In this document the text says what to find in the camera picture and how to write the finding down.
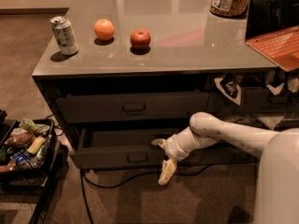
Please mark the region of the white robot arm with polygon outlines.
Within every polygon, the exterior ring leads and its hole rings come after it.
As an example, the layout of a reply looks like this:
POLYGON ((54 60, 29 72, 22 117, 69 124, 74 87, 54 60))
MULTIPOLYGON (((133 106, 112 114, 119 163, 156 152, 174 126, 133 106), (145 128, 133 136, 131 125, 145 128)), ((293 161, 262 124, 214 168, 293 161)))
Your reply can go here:
POLYGON ((217 119, 206 112, 193 114, 189 126, 152 144, 164 150, 158 183, 166 184, 178 163, 196 149, 220 140, 260 160, 254 205, 254 224, 299 224, 299 129, 282 132, 217 119))

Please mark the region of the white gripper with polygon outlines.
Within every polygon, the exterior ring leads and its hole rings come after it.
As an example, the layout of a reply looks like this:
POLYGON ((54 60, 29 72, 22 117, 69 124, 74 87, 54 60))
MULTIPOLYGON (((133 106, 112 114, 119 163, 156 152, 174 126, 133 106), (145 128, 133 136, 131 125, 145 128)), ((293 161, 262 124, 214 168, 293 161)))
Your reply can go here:
POLYGON ((162 186, 168 183, 177 170, 177 161, 184 160, 189 156, 189 153, 181 147, 177 134, 166 140, 163 138, 154 139, 151 143, 156 147, 163 147, 165 155, 169 158, 169 160, 163 161, 162 173, 158 180, 158 184, 162 186))

